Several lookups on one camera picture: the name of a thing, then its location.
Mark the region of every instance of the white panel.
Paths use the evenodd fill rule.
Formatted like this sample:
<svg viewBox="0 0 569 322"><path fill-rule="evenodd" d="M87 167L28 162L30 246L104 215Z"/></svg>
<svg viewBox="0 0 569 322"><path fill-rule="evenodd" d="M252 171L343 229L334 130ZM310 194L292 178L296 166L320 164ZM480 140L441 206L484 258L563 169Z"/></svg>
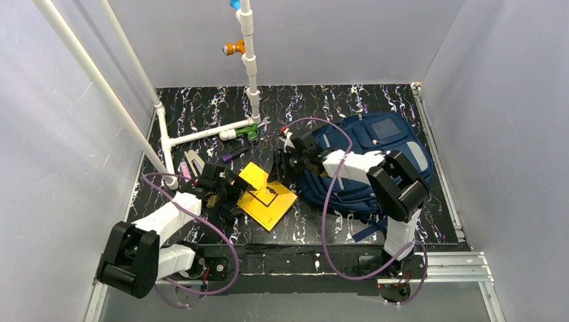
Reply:
<svg viewBox="0 0 569 322"><path fill-rule="evenodd" d="M568 84L565 0L467 0L423 84L466 237L508 321L569 314Z"/></svg>
<svg viewBox="0 0 569 322"><path fill-rule="evenodd" d="M0 43L0 321L81 321L141 152L31 1Z"/></svg>
<svg viewBox="0 0 569 322"><path fill-rule="evenodd" d="M259 85L411 83L464 0L253 0ZM157 87L246 85L228 0L112 0Z"/></svg>

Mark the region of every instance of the black marble table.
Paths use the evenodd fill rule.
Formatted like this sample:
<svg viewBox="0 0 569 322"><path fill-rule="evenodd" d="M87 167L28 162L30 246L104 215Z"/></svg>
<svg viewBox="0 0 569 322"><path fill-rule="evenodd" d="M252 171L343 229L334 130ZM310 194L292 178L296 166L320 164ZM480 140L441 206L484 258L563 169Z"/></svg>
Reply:
<svg viewBox="0 0 569 322"><path fill-rule="evenodd" d="M314 85L261 87L261 116L272 123L259 130L259 144L230 164L239 172L249 162L255 162L269 172L272 152L282 142L277 134L284 124L307 116L338 121L357 112L396 111L413 126L427 150L427 138L409 85ZM160 90L166 107L166 122L171 138L202 129L241 121L248 116L248 99L243 87L171 88ZM306 123L315 129L320 124ZM162 157L158 120L154 120L150 143ZM246 144L243 140L224 142L217 136L177 146L173 150L174 166L183 159L183 152L193 149L204 160L223 164L221 156ZM129 221L141 219L165 204L166 199L153 191L142 175L156 170L144 158L141 174L135 188ZM165 188L160 177L156 184ZM417 237L426 244L455 244L458 242L438 175L431 184L431 197L420 217ZM223 230L234 244L320 244L321 209L315 209L302 198L270 233L248 216L235 221L224 221L216 213L203 213L207 220ZM353 244L352 235L366 227L353 215L327 216L326 238L330 244ZM204 225L188 224L174 234L170 241L185 239L199 244L219 244L221 238ZM373 234L359 244L382 244L380 234Z"/></svg>

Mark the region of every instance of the yellow paper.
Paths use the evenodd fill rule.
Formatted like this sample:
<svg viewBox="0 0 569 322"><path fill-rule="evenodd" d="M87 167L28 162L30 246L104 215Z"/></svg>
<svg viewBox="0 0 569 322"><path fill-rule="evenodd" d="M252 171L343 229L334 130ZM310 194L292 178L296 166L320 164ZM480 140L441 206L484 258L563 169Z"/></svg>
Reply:
<svg viewBox="0 0 569 322"><path fill-rule="evenodd" d="M278 182L267 183L268 173L253 162L247 164L239 176L257 191L245 192L237 206L264 229L271 231L293 206L297 196Z"/></svg>

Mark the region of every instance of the blue valve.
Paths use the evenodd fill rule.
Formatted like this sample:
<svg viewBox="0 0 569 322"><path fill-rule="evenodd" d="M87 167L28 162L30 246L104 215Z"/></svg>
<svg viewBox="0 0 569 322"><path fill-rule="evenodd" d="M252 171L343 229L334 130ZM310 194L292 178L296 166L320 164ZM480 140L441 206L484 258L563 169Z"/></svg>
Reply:
<svg viewBox="0 0 569 322"><path fill-rule="evenodd" d="M229 0L229 5L231 5L235 10L241 9L241 3L239 3L239 0Z"/></svg>

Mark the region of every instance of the backpack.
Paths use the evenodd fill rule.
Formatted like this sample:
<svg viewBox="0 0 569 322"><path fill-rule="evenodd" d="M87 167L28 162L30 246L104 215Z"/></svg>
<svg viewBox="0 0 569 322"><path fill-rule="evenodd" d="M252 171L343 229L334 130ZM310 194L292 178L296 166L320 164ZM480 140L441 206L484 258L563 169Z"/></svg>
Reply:
<svg viewBox="0 0 569 322"><path fill-rule="evenodd" d="M401 115L393 112L357 114L343 119L336 125L352 139L354 153L381 151L387 154L391 150L402 151L424 179L431 183L433 160L419 141L414 129ZM346 137L332 125L320 127L312 134L323 149L335 148L345 151L348 148ZM331 181L331 178L304 171L297 183L302 197L309 203L322 207ZM370 185L345 178L338 178L334 184L328 203L328 211L333 210L358 215L382 213L381 202L378 202Z"/></svg>

